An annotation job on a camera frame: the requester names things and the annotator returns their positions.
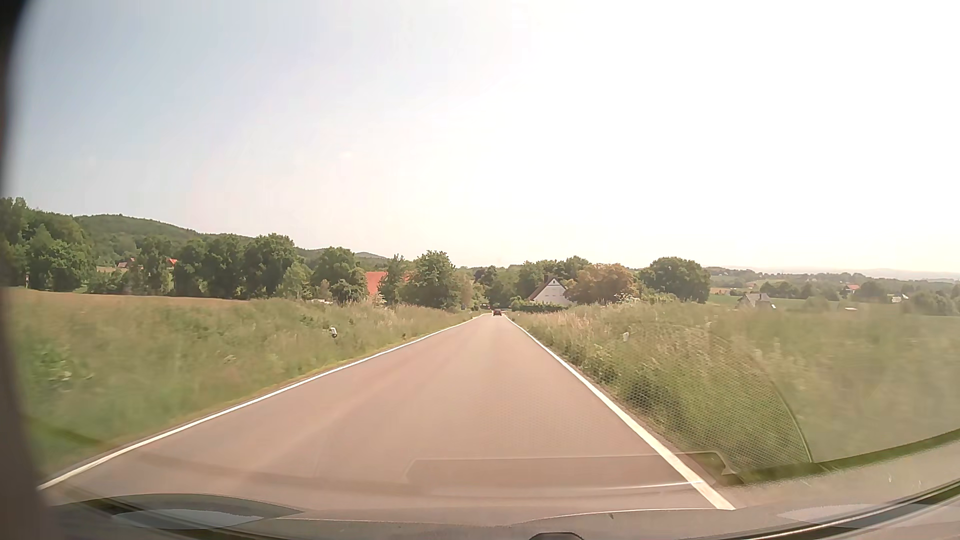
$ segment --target red roof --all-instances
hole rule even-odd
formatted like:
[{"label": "red roof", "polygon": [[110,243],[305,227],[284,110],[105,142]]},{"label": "red roof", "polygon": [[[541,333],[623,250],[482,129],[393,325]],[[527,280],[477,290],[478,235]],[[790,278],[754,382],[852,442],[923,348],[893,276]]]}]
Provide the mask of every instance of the red roof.
[{"label": "red roof", "polygon": [[380,280],[386,275],[386,272],[367,272],[367,292],[369,292],[371,296],[376,294],[377,289],[380,287]]}]

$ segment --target farmhouse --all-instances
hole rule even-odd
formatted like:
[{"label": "farmhouse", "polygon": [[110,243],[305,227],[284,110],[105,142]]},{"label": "farmhouse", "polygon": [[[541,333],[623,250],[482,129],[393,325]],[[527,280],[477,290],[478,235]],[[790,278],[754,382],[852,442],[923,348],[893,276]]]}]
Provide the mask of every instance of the farmhouse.
[{"label": "farmhouse", "polygon": [[367,272],[367,292],[373,296],[380,289],[380,280],[386,276],[386,272]]},{"label": "farmhouse", "polygon": [[737,308],[755,307],[759,309],[776,309],[772,300],[765,292],[748,292],[740,297],[736,303]]},{"label": "farmhouse", "polygon": [[557,281],[557,278],[552,278],[549,282],[537,287],[537,290],[528,296],[527,300],[531,302],[540,302],[542,304],[559,304],[561,306],[573,305],[573,302],[570,302],[570,300],[564,296],[565,292],[566,287],[561,285],[560,282]]}]

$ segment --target sky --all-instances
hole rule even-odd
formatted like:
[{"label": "sky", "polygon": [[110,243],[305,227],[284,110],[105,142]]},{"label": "sky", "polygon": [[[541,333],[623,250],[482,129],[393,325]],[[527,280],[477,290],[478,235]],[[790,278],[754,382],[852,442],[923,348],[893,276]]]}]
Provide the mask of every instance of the sky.
[{"label": "sky", "polygon": [[40,1],[5,195],[457,265],[960,271],[960,4]]}]

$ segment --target tall grass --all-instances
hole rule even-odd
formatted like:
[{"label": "tall grass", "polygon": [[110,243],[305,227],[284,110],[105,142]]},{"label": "tall grass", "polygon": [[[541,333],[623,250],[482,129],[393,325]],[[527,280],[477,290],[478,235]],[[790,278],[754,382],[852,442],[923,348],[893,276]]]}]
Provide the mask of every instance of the tall grass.
[{"label": "tall grass", "polygon": [[22,401],[47,472],[469,318],[425,307],[24,289],[8,289],[7,300]]},{"label": "tall grass", "polygon": [[960,318],[694,304],[512,316],[681,450],[740,470],[807,461],[804,442],[825,461],[960,428]]}]

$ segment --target green tree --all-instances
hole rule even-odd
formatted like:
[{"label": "green tree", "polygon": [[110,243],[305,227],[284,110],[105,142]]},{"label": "green tree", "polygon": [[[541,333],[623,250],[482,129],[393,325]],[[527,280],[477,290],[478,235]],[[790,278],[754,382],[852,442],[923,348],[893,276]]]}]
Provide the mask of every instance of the green tree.
[{"label": "green tree", "polygon": [[496,275],[498,271],[496,266],[490,265],[486,268],[481,268],[473,274],[473,279],[483,285],[486,288],[493,286],[493,282],[496,281]]},{"label": "green tree", "polygon": [[634,273],[622,264],[590,264],[569,285],[566,297],[577,304],[607,304],[637,294]]},{"label": "green tree", "polygon": [[80,287],[94,270],[90,253],[84,247],[54,239],[40,224],[27,251],[30,287],[54,291]]},{"label": "green tree", "polygon": [[218,234],[206,244],[203,279],[214,298],[236,298],[243,284],[243,244],[236,234]]},{"label": "green tree", "polygon": [[297,251],[289,236],[273,233],[254,238],[244,250],[245,296],[275,296],[287,269],[297,261]]},{"label": "green tree", "polygon": [[710,273],[695,260],[658,258],[640,270],[638,277],[647,287],[674,294],[683,301],[703,304],[710,293]]},{"label": "green tree", "polygon": [[800,294],[797,295],[797,298],[802,298],[806,300],[807,298],[810,298],[815,294],[816,294],[816,291],[813,288],[813,283],[806,282],[804,283],[804,286],[800,288]]},{"label": "green tree", "polygon": [[427,251],[414,260],[410,280],[403,286],[403,300],[417,306],[452,308],[460,303],[455,268],[445,252]]},{"label": "green tree", "polygon": [[27,229],[32,213],[27,202],[21,197],[0,199],[0,233],[7,238],[10,245],[23,243],[22,232]]},{"label": "green tree", "polygon": [[136,266],[142,272],[143,291],[146,294],[166,294],[173,288],[170,257],[173,244],[166,236],[149,235],[140,241]]},{"label": "green tree", "polygon": [[516,294],[516,272],[509,269],[498,271],[487,288],[487,298],[493,307],[507,307]]},{"label": "green tree", "polygon": [[903,310],[908,313],[916,312],[923,315],[957,314],[957,306],[951,299],[926,290],[917,292],[910,297],[910,300],[904,301],[902,305]]},{"label": "green tree", "polygon": [[476,306],[479,306],[479,297],[475,295],[476,290],[473,288],[473,276],[469,271],[458,270],[454,273],[454,280],[457,283],[457,293],[460,297],[460,307],[463,309],[473,309]]},{"label": "green tree", "polygon": [[406,260],[402,255],[394,255],[387,262],[387,275],[380,278],[377,292],[383,297],[387,306],[400,301],[400,288],[403,286],[403,276],[406,273]]},{"label": "green tree", "polygon": [[128,274],[120,270],[94,272],[86,283],[86,292],[90,294],[123,294],[128,279]]},{"label": "green tree", "polygon": [[310,284],[330,283],[330,294],[337,302],[361,300],[367,296],[367,273],[357,266],[356,257],[347,248],[322,249],[315,259]]},{"label": "green tree", "polygon": [[310,267],[301,261],[297,261],[283,273],[283,280],[280,282],[280,286],[276,288],[276,295],[298,300],[304,297],[304,293],[309,286]]},{"label": "green tree", "polygon": [[560,275],[560,278],[563,280],[576,280],[577,274],[580,273],[580,270],[586,268],[590,264],[589,260],[586,260],[582,257],[568,257],[563,262],[563,272]]},{"label": "green tree", "polygon": [[202,238],[188,240],[177,251],[177,263],[174,264],[174,294],[177,296],[204,295],[205,259],[206,241]]},{"label": "green tree", "polygon": [[522,298],[527,298],[537,287],[543,284],[543,267],[536,263],[526,260],[516,272],[516,294]]},{"label": "green tree", "polygon": [[853,299],[857,302],[886,302],[887,290],[880,282],[870,280],[860,285],[853,293]]}]

